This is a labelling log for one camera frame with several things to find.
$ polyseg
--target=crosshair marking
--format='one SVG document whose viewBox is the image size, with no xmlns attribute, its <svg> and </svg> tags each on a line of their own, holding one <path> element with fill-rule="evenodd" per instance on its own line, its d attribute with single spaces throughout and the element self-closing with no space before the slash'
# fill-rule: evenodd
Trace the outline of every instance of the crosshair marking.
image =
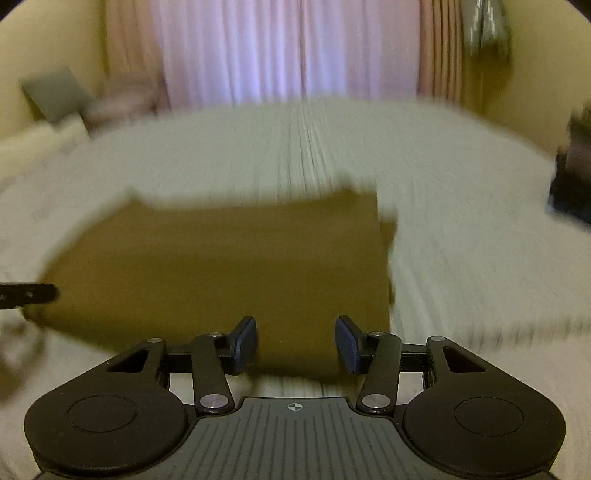
<svg viewBox="0 0 591 480">
<path fill-rule="evenodd" d="M 305 406 L 295 401 L 286 406 L 286 408 L 289 408 L 291 411 L 300 411 L 302 408 L 305 408 Z"/>
</svg>

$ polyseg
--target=pink curtain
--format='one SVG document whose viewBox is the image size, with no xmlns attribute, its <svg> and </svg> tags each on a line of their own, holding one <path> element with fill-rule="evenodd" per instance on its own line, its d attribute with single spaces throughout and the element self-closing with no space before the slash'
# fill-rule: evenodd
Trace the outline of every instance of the pink curtain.
<svg viewBox="0 0 591 480">
<path fill-rule="evenodd" d="M 417 0 L 301 0 L 306 93 L 383 100 L 417 93 Z"/>
<path fill-rule="evenodd" d="M 108 0 L 116 69 L 172 107 L 416 95 L 420 0 Z"/>
<path fill-rule="evenodd" d="M 109 71 L 141 73 L 160 91 L 160 106 L 167 106 L 163 57 L 151 0 L 106 0 Z"/>
<path fill-rule="evenodd" d="M 420 95 L 462 101 L 460 0 L 421 0 Z"/>
</svg>

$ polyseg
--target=pillow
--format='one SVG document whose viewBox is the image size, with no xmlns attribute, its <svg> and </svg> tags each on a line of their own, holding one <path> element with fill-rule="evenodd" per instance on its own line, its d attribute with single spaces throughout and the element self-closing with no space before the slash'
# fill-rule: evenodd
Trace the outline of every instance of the pillow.
<svg viewBox="0 0 591 480">
<path fill-rule="evenodd" d="M 51 124 L 80 112 L 93 100 L 68 67 L 21 80 L 21 86 Z"/>
<path fill-rule="evenodd" d="M 0 141 L 0 180 L 19 174 L 46 155 L 88 140 L 79 115 L 72 115 L 55 127 L 48 122 L 37 122 L 18 135 Z"/>
</svg>

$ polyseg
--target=black object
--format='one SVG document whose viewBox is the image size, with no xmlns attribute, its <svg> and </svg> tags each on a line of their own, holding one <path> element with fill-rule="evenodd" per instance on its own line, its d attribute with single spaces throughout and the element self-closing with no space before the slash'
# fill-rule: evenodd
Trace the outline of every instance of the black object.
<svg viewBox="0 0 591 480">
<path fill-rule="evenodd" d="M 560 213 L 591 224 L 591 184 L 566 170 L 566 155 L 556 155 L 556 175 L 550 185 L 548 203 Z"/>
<path fill-rule="evenodd" d="M 548 470 L 565 424 L 543 395 L 443 337 L 405 345 L 345 316 L 336 346 L 352 374 L 346 398 L 243 398 L 224 374 L 256 350 L 256 322 L 171 348 L 150 339 L 56 388 L 25 417 L 40 479 L 518 479 Z M 195 406 L 168 391 L 193 373 Z M 395 405 L 401 371 L 425 390 Z"/>
<path fill-rule="evenodd" d="M 57 300 L 55 285 L 43 283 L 0 283 L 0 310 L 15 309 L 31 303 Z"/>
</svg>

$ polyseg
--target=gray pillow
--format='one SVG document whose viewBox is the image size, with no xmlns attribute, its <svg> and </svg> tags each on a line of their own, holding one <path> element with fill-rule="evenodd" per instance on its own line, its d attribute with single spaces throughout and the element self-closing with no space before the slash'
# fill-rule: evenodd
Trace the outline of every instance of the gray pillow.
<svg viewBox="0 0 591 480">
<path fill-rule="evenodd" d="M 23 79 L 21 87 L 52 124 L 71 113 L 80 112 L 93 100 L 68 67 Z"/>
</svg>

